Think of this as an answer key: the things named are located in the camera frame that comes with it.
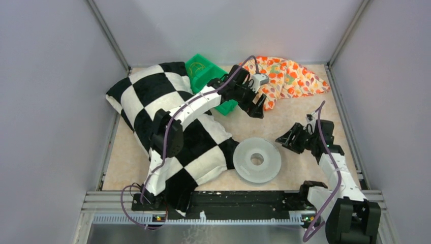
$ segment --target floor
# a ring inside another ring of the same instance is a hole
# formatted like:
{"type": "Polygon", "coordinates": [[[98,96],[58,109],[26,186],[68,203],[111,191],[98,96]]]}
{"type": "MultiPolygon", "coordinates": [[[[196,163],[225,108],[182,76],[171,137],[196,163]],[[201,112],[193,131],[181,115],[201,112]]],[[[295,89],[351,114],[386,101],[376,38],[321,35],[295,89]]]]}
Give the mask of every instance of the floor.
{"type": "MultiPolygon", "coordinates": [[[[328,80],[323,65],[305,65],[324,80],[328,80]]],[[[229,71],[230,66],[222,67],[229,71]]],[[[359,180],[353,162],[340,115],[332,92],[311,97],[279,99],[273,110],[265,111],[263,119],[248,117],[238,106],[227,116],[212,110],[216,121],[221,123],[226,131],[232,133],[233,139],[241,142],[250,137],[261,137],[269,141],[286,133],[295,122],[305,124],[305,115],[319,107],[325,100],[322,109],[322,119],[331,120],[335,124],[335,144],[339,144],[346,156],[346,163],[358,187],[359,180]]],[[[309,151],[297,155],[274,143],[281,153],[282,166],[275,179],[263,186],[251,186],[242,181],[235,170],[227,170],[218,178],[196,188],[197,191],[240,191],[240,190],[298,190],[304,180],[322,181],[327,179],[309,151]]],[[[120,119],[111,158],[106,172],[103,190],[121,190],[133,182],[143,183],[148,173],[149,161],[144,151],[139,147],[132,131],[123,119],[120,119]]]]}

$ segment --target plate center hole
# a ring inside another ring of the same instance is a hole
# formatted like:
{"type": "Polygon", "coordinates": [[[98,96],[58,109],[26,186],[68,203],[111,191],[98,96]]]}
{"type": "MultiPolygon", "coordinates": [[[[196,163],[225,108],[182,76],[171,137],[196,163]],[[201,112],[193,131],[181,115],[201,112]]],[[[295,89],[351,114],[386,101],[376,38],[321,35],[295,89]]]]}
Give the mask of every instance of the plate center hole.
{"type": "Polygon", "coordinates": [[[252,154],[250,160],[254,165],[261,165],[263,163],[263,156],[261,154],[252,154]]]}

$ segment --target gray wall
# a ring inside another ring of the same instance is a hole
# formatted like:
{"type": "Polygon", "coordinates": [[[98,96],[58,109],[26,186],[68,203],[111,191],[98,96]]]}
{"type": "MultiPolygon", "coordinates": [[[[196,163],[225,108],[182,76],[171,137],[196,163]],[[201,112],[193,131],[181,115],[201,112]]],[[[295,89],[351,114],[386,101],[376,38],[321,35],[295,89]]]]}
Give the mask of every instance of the gray wall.
{"type": "Polygon", "coordinates": [[[0,1],[0,243],[70,243],[125,71],[84,0],[0,1]]]}
{"type": "Polygon", "coordinates": [[[326,62],[359,0],[96,0],[131,66],[187,61],[219,64],[251,54],[326,62]]]}
{"type": "Polygon", "coordinates": [[[373,1],[334,67],[373,188],[404,243],[429,243],[431,2],[373,1]]]}

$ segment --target orange flower print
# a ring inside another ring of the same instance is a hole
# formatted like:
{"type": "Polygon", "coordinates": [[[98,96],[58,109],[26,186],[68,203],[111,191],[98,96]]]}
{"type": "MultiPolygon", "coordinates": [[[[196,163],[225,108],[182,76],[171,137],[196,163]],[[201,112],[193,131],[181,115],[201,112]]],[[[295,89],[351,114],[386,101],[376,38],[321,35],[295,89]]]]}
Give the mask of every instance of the orange flower print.
{"type": "Polygon", "coordinates": [[[289,94],[294,94],[294,93],[295,93],[295,89],[294,89],[293,87],[291,87],[291,88],[289,88],[289,89],[287,90],[287,93],[289,93],[289,94]]]}
{"type": "Polygon", "coordinates": [[[298,78],[298,76],[296,75],[296,73],[295,73],[295,72],[290,72],[290,73],[289,73],[289,76],[290,76],[290,77],[292,77],[293,79],[298,78]]]}

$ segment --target robotic arm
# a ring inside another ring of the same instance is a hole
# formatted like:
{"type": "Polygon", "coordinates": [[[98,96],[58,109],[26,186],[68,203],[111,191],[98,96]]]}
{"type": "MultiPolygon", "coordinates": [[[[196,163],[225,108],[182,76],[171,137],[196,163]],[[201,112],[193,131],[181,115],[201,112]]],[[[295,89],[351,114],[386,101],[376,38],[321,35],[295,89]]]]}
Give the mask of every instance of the robotic arm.
{"type": "Polygon", "coordinates": [[[253,100],[259,87],[266,84],[269,79],[264,74],[255,74],[249,78],[250,73],[246,69],[234,65],[228,75],[211,80],[200,93],[184,104],[169,111],[163,109],[157,111],[150,137],[150,167],[144,184],[148,201],[154,203],[155,199],[152,199],[151,194],[156,196],[165,189],[171,157],[176,156],[183,147],[183,131],[200,115],[224,101],[234,99],[250,117],[263,118],[263,103],[266,96],[262,95],[256,103],[253,100]],[[164,162],[163,150],[166,150],[164,162]]]}
{"type": "MultiPolygon", "coordinates": [[[[316,119],[315,113],[306,116],[305,126],[295,123],[276,142],[297,154],[304,152],[305,149],[310,150],[327,176],[329,185],[334,189],[335,193],[324,183],[316,181],[305,181],[300,188],[300,193],[318,210],[320,218],[326,222],[328,242],[375,244],[380,222],[380,207],[375,202],[369,202],[358,188],[347,168],[342,148],[333,144],[334,123],[316,119]],[[322,133],[318,130],[318,121],[322,133]]],[[[312,235],[304,236],[303,240],[307,241],[312,235]]]]}

